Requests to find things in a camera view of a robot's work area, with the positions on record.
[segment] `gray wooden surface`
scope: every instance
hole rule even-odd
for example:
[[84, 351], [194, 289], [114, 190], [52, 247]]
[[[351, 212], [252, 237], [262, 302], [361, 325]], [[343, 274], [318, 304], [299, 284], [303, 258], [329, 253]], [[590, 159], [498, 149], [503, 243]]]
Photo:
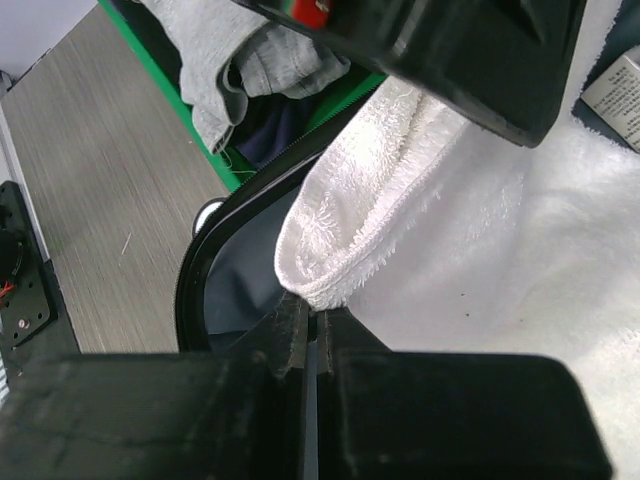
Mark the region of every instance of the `gray wooden surface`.
[[81, 350], [175, 351], [193, 217], [226, 191], [104, 11], [2, 108]]

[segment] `white label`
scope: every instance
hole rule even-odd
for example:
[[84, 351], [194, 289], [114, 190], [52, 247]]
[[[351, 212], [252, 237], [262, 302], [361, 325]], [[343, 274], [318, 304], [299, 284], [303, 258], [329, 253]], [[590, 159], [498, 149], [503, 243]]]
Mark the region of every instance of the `white label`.
[[640, 152], [640, 66], [635, 48], [615, 61], [582, 94], [583, 100]]

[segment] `white wall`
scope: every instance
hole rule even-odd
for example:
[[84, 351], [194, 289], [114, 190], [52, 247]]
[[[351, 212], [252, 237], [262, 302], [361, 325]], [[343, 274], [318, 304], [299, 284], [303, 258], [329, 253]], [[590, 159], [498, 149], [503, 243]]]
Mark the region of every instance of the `white wall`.
[[97, 0], [0, 0], [0, 70], [26, 72]]

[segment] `towel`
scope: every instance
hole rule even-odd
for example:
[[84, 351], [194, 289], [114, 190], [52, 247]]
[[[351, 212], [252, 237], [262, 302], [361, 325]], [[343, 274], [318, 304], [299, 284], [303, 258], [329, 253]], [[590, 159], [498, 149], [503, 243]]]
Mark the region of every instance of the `towel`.
[[[248, 96], [304, 98], [348, 72], [350, 62], [310, 38], [230, 0], [142, 0], [180, 52], [182, 100], [205, 146], [222, 150]], [[234, 62], [241, 84], [232, 82]]]
[[308, 175], [275, 269], [390, 348], [548, 355], [582, 385], [619, 479], [640, 478], [640, 156], [571, 114], [618, 1], [590, 0], [534, 150], [390, 79]]

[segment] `green fabric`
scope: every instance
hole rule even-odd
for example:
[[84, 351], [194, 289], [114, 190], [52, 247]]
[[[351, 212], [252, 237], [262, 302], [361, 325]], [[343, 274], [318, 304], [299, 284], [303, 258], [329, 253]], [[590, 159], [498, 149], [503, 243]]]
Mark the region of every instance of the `green fabric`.
[[[225, 184], [229, 192], [233, 192], [240, 187], [242, 183], [255, 173], [255, 170], [249, 166], [244, 157], [233, 147], [225, 148], [224, 152], [219, 155], [213, 155], [207, 150], [191, 121], [191, 109], [182, 101], [180, 94], [166, 78], [151, 55], [149, 55], [144, 45], [142, 45], [129, 28], [126, 19], [113, 8], [108, 0], [98, 0], [98, 2], [102, 8], [106, 10], [107, 14], [111, 17], [129, 44], [131, 50], [138, 56], [140, 62], [144, 65], [147, 72], [149, 72], [149, 75], [151, 75], [151, 78], [167, 98], [169, 104], [186, 126], [187, 131], [191, 134], [198, 147], [200, 147], [200, 150], [202, 150], [202, 153], [215, 169], [222, 183]], [[322, 101], [307, 123], [305, 133], [311, 132], [336, 113], [344, 110], [360, 97], [372, 91], [380, 85], [384, 79], [384, 75], [373, 74], [354, 65], [347, 75], [327, 87], [321, 94]]]

